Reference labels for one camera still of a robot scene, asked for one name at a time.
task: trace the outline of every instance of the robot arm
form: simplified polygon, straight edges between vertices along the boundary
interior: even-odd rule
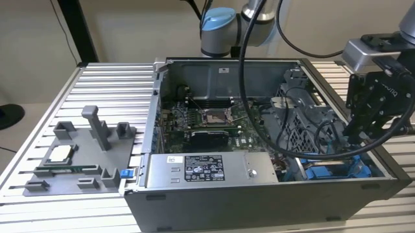
[[[225,57],[233,46],[241,46],[244,35],[249,28],[260,0],[250,0],[237,14],[233,8],[211,9],[202,17],[202,53],[209,57]],[[276,3],[269,0],[260,14],[249,46],[260,46],[266,41],[276,28]]]
[[[389,129],[385,126],[393,120],[392,127],[401,115],[412,108],[410,99],[415,72],[415,3],[401,24],[401,31],[392,34],[369,34],[349,41],[344,59],[357,74],[349,80],[346,106],[352,109],[352,121],[344,132],[349,142],[361,143],[362,132],[378,139]],[[380,67],[382,71],[365,72]],[[410,119],[406,120],[394,135],[414,134]]]

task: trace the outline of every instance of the aluminum slotted surface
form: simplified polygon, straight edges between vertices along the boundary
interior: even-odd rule
[[[350,72],[334,62],[314,62],[344,100]],[[117,193],[23,197],[29,173],[41,163],[54,140],[58,121],[71,120],[77,127],[87,127],[81,116],[86,104],[97,104],[99,116],[110,126],[130,121],[138,127],[131,166],[141,161],[150,96],[153,90],[151,64],[91,64],[74,73],[65,91],[46,114],[45,125],[34,131],[0,181],[0,232],[141,232],[123,197]],[[392,139],[385,148],[415,180],[415,136]],[[227,233],[396,233],[415,232],[415,182],[390,200],[374,201],[352,220],[292,226],[218,231]]]

